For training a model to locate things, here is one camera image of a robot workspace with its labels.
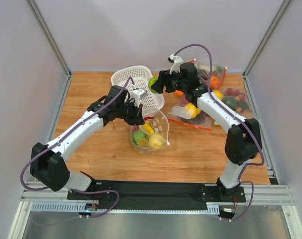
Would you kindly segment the green fake apple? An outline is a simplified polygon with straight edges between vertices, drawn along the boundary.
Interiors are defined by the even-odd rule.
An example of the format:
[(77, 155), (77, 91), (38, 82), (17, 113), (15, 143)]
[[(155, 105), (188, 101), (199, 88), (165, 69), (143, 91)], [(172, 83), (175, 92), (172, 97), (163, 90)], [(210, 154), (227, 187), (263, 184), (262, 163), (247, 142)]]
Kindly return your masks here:
[(152, 85), (153, 85), (157, 80), (158, 80), (158, 76), (153, 76), (153, 77), (151, 77), (151, 78), (149, 79), (149, 81), (148, 81), (148, 89), (149, 89), (152, 93), (154, 93), (154, 94), (158, 94), (158, 92), (152, 88)]

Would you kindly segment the clear dotted zip bag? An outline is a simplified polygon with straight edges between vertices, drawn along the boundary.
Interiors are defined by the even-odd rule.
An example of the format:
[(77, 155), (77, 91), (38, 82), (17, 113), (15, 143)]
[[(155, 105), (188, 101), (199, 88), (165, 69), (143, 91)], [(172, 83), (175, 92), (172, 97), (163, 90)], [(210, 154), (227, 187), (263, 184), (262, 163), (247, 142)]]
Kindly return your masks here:
[(146, 155), (155, 155), (170, 146), (169, 122), (165, 114), (154, 107), (142, 110), (144, 124), (130, 127), (129, 136), (133, 148)]

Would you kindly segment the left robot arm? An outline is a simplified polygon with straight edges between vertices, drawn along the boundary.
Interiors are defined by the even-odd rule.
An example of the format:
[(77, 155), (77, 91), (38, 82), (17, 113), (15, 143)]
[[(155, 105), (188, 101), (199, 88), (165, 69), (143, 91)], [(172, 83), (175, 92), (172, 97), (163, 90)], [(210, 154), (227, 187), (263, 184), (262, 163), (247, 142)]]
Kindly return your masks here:
[(143, 125), (141, 100), (146, 95), (146, 90), (138, 87), (128, 91), (112, 86), (107, 95), (91, 103), (81, 118), (59, 137), (32, 148), (31, 175), (52, 191), (64, 187), (87, 191), (93, 179), (85, 173), (69, 171), (67, 160), (92, 134), (116, 118), (130, 126)]

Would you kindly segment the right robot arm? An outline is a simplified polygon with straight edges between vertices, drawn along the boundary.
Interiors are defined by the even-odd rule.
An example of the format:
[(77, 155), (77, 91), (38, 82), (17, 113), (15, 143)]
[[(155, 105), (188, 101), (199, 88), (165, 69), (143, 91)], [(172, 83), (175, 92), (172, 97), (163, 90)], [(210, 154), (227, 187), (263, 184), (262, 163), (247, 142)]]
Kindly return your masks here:
[(247, 119), (223, 103), (208, 87), (201, 83), (193, 63), (181, 64), (178, 71), (162, 70), (150, 88), (158, 94), (182, 91), (186, 99), (209, 114), (227, 134), (225, 154), (227, 164), (217, 180), (221, 195), (235, 191), (240, 178), (252, 159), (262, 153), (259, 123)]

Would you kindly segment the loose orange fake fruit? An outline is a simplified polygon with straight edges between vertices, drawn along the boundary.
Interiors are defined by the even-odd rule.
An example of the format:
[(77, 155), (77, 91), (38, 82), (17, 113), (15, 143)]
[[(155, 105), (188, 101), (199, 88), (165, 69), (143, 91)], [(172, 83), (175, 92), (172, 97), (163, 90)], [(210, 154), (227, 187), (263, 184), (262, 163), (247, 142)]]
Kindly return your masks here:
[(175, 91), (176, 92), (176, 94), (179, 96), (179, 97), (182, 97), (183, 96), (183, 91)]

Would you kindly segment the yellow fake banana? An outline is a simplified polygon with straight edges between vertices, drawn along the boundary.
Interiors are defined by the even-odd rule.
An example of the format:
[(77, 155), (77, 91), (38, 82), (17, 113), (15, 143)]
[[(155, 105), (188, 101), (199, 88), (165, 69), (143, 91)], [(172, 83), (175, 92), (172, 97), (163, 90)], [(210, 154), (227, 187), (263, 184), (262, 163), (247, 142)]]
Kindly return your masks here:
[(145, 132), (147, 134), (155, 134), (154, 129), (148, 123), (145, 123), (144, 125), (142, 125), (141, 129), (143, 132)]

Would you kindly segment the green fake fruit black stripe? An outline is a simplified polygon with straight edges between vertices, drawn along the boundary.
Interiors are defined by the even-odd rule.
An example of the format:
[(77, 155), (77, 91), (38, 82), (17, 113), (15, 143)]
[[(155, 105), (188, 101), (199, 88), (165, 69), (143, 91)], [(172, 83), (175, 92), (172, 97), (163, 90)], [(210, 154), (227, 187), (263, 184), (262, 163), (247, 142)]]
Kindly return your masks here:
[(131, 141), (134, 145), (138, 146), (138, 142), (146, 138), (146, 134), (140, 130), (134, 131), (131, 135)]

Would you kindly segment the middle zip bag red seal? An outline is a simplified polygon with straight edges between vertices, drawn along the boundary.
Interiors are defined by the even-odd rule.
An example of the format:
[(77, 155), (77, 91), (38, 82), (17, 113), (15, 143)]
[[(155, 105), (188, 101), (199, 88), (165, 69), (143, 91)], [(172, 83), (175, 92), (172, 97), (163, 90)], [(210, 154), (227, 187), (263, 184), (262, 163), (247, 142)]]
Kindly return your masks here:
[(169, 121), (183, 126), (212, 131), (210, 116), (189, 102), (185, 96), (180, 97), (178, 102), (166, 114), (166, 117)]

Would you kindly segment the zip bag red seal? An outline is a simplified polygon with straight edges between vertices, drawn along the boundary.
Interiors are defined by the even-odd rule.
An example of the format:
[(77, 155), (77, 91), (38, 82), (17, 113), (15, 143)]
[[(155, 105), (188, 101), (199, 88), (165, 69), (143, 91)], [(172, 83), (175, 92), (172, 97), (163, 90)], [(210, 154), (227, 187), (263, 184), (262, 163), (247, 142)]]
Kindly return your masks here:
[(209, 62), (204, 60), (198, 60), (196, 58), (189, 62), (195, 65), (198, 76), (200, 78), (200, 82), (202, 84), (208, 84), (208, 81), (210, 81), (210, 89), (219, 90), (226, 76), (226, 72), (228, 69), (227, 67), (212, 65), (210, 73)]
[(212, 131), (210, 116), (189, 102), (185, 96), (180, 97), (178, 102), (166, 114), (166, 117), (169, 121), (183, 126)]

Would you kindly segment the yellow fake pear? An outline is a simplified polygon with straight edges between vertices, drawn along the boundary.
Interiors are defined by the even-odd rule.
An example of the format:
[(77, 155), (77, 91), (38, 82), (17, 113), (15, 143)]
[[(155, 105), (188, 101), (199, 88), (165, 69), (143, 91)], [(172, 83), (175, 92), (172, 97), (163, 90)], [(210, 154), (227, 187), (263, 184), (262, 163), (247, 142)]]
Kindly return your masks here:
[(159, 150), (163, 147), (165, 140), (162, 135), (155, 133), (149, 137), (148, 144), (152, 149)]

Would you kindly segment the back zip bag red seal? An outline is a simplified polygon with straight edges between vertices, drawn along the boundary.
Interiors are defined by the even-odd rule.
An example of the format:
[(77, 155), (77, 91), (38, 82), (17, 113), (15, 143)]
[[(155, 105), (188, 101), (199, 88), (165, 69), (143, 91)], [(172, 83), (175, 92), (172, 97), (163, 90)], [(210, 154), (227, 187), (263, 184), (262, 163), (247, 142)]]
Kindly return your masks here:
[(219, 90), (226, 76), (226, 72), (228, 69), (227, 67), (212, 65), (210, 73), (209, 62), (204, 60), (198, 60), (196, 58), (189, 62), (195, 65), (198, 76), (200, 78), (200, 82), (202, 84), (208, 84), (208, 81), (210, 81), (210, 89)]

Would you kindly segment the right zip bag blue seal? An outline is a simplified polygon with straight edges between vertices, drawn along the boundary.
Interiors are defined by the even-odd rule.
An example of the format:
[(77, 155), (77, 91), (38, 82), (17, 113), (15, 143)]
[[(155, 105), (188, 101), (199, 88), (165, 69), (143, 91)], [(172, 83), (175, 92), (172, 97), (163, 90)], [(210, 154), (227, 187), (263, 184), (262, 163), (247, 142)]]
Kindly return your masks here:
[(252, 107), (244, 90), (240, 88), (214, 89), (213, 93), (237, 114), (247, 119), (254, 117)]

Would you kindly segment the white perforated plastic basket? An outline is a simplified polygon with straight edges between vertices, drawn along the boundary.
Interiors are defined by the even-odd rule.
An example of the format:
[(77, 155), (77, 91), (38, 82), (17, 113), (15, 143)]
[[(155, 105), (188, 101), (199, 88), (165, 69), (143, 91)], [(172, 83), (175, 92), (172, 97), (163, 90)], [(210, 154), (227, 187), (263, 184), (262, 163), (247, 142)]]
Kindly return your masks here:
[(111, 76), (112, 85), (123, 86), (131, 76), (135, 85), (146, 91), (147, 95), (141, 100), (144, 116), (154, 116), (164, 106), (165, 99), (163, 94), (154, 94), (149, 90), (148, 83), (153, 74), (146, 66), (136, 65), (116, 71)]

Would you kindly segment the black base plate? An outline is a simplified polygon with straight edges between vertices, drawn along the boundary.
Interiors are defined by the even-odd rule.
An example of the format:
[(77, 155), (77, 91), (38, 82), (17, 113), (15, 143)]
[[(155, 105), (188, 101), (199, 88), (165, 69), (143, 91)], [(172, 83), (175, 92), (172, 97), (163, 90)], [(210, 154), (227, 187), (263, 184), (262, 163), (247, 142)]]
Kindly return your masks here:
[(246, 202), (241, 186), (224, 190), (219, 185), (202, 183), (96, 180), (88, 189), (104, 190), (119, 193), (115, 209), (123, 210), (206, 210), (208, 202)]

